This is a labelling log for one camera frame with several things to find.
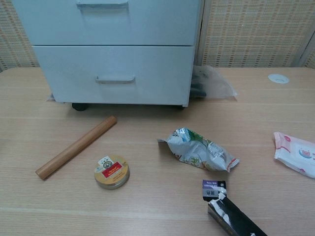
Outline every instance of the white cabinet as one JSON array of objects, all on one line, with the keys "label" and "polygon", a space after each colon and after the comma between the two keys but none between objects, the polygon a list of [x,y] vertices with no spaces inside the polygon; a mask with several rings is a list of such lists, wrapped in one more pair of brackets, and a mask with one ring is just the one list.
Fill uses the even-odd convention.
[{"label": "white cabinet", "polygon": [[188,105],[200,0],[13,0],[59,102]]}]

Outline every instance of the rattan wall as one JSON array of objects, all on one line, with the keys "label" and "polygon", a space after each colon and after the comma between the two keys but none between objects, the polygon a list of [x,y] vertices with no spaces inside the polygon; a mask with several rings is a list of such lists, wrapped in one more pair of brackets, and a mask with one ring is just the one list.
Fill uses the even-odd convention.
[{"label": "rattan wall", "polygon": [[212,0],[202,64],[290,66],[315,20],[315,0]]},{"label": "rattan wall", "polygon": [[[290,66],[309,26],[315,0],[211,0],[202,64]],[[38,66],[11,0],[0,0],[0,71]],[[306,66],[315,68],[315,52]]]}]

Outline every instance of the round tin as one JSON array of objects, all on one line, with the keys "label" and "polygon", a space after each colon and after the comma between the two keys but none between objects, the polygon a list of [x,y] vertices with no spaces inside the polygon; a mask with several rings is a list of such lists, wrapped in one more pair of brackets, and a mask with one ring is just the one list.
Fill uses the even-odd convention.
[{"label": "round tin", "polygon": [[116,189],[127,182],[129,166],[122,156],[110,155],[100,159],[94,169],[94,178],[105,189]]}]

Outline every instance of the light wood tabletop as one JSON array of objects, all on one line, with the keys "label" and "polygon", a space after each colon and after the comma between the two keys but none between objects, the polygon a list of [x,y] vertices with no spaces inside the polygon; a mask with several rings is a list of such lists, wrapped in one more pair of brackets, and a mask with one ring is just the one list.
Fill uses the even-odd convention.
[{"label": "light wood tabletop", "polygon": [[[269,236],[314,236],[315,179],[274,160],[273,132],[315,142],[315,70],[221,68],[236,100],[171,106],[46,101],[39,68],[0,73],[1,236],[224,236],[208,216],[202,180],[226,180],[228,197]],[[285,85],[268,80],[286,75]],[[42,181],[35,170],[102,120],[118,123]],[[223,146],[240,163],[209,172],[181,163],[158,138],[186,126]],[[105,190],[94,180],[99,159],[123,156],[129,181]]]}]

